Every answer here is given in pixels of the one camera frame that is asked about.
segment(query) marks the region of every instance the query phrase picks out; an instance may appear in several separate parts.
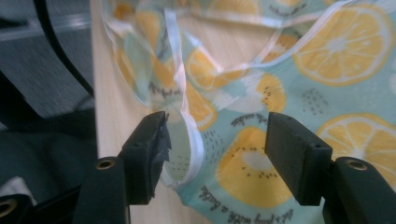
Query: black cable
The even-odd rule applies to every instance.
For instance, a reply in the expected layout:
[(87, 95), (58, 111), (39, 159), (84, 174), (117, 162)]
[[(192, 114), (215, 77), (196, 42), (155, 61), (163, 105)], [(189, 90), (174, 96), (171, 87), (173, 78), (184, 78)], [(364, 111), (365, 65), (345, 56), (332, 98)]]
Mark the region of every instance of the black cable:
[(46, 0), (34, 0), (34, 2), (35, 2), (35, 11), (37, 13), (38, 20), (40, 21), (44, 34), (47, 40), (49, 41), (49, 44), (52, 47), (53, 51), (56, 53), (56, 55), (64, 64), (64, 66), (67, 68), (67, 70), (79, 82), (79, 84), (81, 84), (81, 86), (88, 92), (88, 94), (91, 97), (94, 97), (93, 88), (85, 80), (85, 78), (81, 75), (81, 73), (77, 70), (77, 68), (73, 65), (73, 63), (64, 53), (64, 50), (62, 49), (62, 46), (59, 43), (55, 32), (53, 31), (52, 25), (50, 23), (50, 15), (47, 10)]

